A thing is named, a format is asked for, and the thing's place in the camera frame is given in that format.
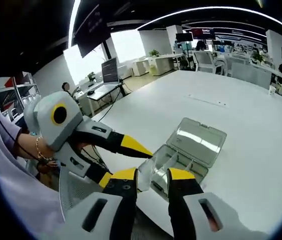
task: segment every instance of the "potted plant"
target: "potted plant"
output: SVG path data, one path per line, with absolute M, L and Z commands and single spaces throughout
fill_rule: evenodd
M 87 75 L 90 81 L 94 81 L 95 80 L 95 73 L 91 72 L 90 74 Z
M 159 53 L 159 51 L 157 51 L 157 50 L 152 50 L 151 52 L 149 52 L 149 54 L 150 54 L 150 57 L 158 57 L 158 56 L 160 56 L 160 53 Z

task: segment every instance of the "black ceiling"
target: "black ceiling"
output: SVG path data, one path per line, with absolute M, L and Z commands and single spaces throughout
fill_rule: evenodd
M 74 0 L 0 0 L 0 76 L 15 71 L 36 72 L 61 55 L 67 47 L 70 17 Z M 109 23 L 128 20 L 153 20 L 176 11 L 206 7 L 232 6 L 255 10 L 282 22 L 282 0 L 81 0 L 74 31 L 89 12 L 102 4 Z M 233 21 L 262 27 L 229 22 Z M 255 14 L 234 10 L 200 10 L 177 14 L 149 24 L 142 30 L 186 24 L 190 27 L 228 27 L 265 34 L 267 29 L 282 34 L 282 26 Z M 134 29 L 141 23 L 111 27 L 116 32 Z

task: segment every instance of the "yellow circle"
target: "yellow circle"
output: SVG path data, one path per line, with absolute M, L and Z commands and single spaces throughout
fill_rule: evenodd
M 56 111 L 58 108 L 61 108 L 61 107 L 63 107 L 63 108 L 66 109 L 66 106 L 65 106 L 64 103 L 59 103 L 59 104 L 56 104 L 56 105 L 54 106 L 53 110 L 52 110 L 51 120 L 52 120 L 52 123 L 54 123 L 55 125 L 61 125 L 61 124 L 63 123 L 63 122 L 62 122 L 62 123 L 57 123 L 57 122 L 55 121 L 55 119 L 54 119 L 55 111 Z

